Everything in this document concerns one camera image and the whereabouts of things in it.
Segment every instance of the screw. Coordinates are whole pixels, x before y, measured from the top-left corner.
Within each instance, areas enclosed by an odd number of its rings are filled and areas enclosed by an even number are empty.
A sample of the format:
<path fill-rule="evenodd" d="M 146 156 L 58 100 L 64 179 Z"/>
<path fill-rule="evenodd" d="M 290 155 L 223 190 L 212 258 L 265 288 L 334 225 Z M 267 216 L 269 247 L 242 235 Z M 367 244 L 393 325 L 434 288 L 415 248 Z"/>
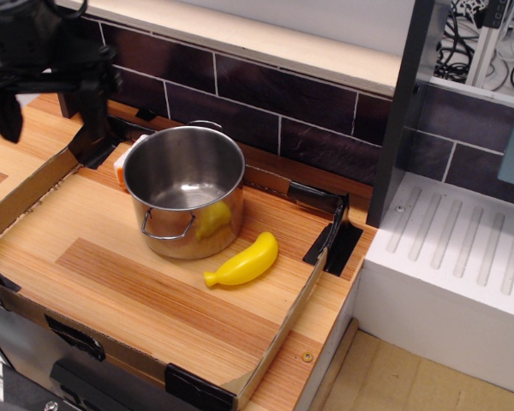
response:
<path fill-rule="evenodd" d="M 59 409 L 59 404 L 55 401 L 50 401 L 44 406 L 44 411 L 57 411 Z"/>
<path fill-rule="evenodd" d="M 314 359 L 314 356 L 312 355 L 312 353 L 306 352 L 306 353 L 303 353 L 301 358 L 305 362 L 310 362 Z"/>

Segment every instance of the cardboard floor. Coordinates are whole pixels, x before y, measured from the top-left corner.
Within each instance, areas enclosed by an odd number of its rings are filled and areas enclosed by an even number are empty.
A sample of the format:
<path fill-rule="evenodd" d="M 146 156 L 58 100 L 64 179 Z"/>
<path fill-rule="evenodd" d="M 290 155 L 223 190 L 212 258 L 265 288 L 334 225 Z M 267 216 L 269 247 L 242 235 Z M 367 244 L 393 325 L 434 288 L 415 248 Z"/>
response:
<path fill-rule="evenodd" d="M 322 410 L 514 411 L 514 393 L 358 331 Z"/>

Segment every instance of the dark tile wall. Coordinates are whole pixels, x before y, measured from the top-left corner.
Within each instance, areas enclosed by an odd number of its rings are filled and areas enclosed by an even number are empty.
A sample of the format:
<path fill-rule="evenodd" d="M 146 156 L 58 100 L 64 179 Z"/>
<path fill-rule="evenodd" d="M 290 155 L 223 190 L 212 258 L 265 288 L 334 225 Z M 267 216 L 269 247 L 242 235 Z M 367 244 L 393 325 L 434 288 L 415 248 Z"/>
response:
<path fill-rule="evenodd" d="M 430 86 L 409 171 L 514 204 L 497 178 L 513 123 L 513 108 Z"/>
<path fill-rule="evenodd" d="M 209 120 L 234 140 L 374 184 L 391 100 L 88 18 L 117 48 L 112 99 L 178 122 Z"/>

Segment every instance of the plastic banana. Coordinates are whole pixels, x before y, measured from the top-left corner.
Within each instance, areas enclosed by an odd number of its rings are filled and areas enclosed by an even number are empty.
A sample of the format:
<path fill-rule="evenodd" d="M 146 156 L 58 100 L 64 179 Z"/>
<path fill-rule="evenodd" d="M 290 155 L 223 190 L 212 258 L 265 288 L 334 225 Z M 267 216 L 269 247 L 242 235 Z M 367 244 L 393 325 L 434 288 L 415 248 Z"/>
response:
<path fill-rule="evenodd" d="M 251 281 L 268 270 L 278 256 L 278 242 L 272 233 L 261 233 L 255 242 L 227 260 L 215 272 L 206 271 L 204 280 L 208 287 L 219 283 L 238 285 Z"/>

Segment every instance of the pot rim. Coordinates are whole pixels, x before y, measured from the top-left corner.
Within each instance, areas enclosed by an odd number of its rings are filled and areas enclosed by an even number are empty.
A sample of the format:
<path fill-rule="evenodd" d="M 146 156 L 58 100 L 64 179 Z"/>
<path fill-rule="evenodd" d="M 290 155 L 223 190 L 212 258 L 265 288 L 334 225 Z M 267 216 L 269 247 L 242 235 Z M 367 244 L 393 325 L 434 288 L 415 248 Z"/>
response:
<path fill-rule="evenodd" d="M 153 205 L 153 204 L 149 203 L 148 201 L 145 201 L 145 200 L 141 199 L 138 195 L 136 195 L 132 191 L 132 189 L 129 187 L 128 181 L 126 181 L 126 179 L 124 177 L 124 185 L 125 185 L 126 189 L 129 191 L 129 193 L 131 194 L 131 196 L 134 199 L 136 199 L 137 201 L 139 201 L 140 203 L 142 203 L 142 204 L 152 208 L 153 210 L 161 210 L 161 211 L 195 211 L 195 210 L 199 210 L 199 209 L 208 207 L 208 206 L 210 206 L 212 204 L 218 203 L 221 200 L 226 199 L 238 187 L 240 187 L 242 185 L 242 179 L 243 179 L 244 172 L 245 172 L 245 169 L 246 169 L 246 158 L 244 157 L 243 151 L 240 148 L 240 146 L 231 137 L 229 137 L 225 133 L 223 133 L 221 131 L 218 131 L 218 130 L 214 130 L 212 128 L 207 128 L 207 127 L 202 127 L 202 126 L 188 126 L 188 125 L 187 126 L 176 126 L 176 127 L 172 127 L 172 128 L 166 128 L 164 130 L 159 130 L 159 131 L 149 135 L 141 143 L 139 143 L 137 146 L 134 146 L 133 149 L 128 153 L 128 156 L 125 158 L 124 164 L 123 164 L 123 174 L 125 175 L 125 172 L 126 172 L 126 169 L 127 169 L 127 165 L 129 164 L 129 159 L 132 157 L 133 153 L 138 149 L 138 147 L 143 147 L 145 144 L 149 144 L 148 142 L 150 140 L 155 139 L 155 138 L 159 138 L 160 135 L 167 134 L 168 132 L 170 132 L 172 130 L 176 130 L 177 131 L 179 129 L 186 129 L 186 128 L 188 128 L 188 129 L 194 129 L 194 128 L 204 129 L 207 132 L 219 134 L 222 138 L 227 140 L 229 142 L 229 144 L 231 144 L 235 148 L 235 150 L 240 154 L 240 159 L 242 160 L 242 172 L 240 173 L 239 177 L 237 178 L 236 183 L 233 184 L 232 187 L 227 192 L 225 192 L 223 195 L 221 195 L 220 197 L 217 197 L 215 200 L 209 201 L 209 202 L 201 204 L 201 205 L 196 205 L 196 206 L 186 207 L 186 208 L 168 208 L 168 207 L 162 207 L 162 206 Z"/>

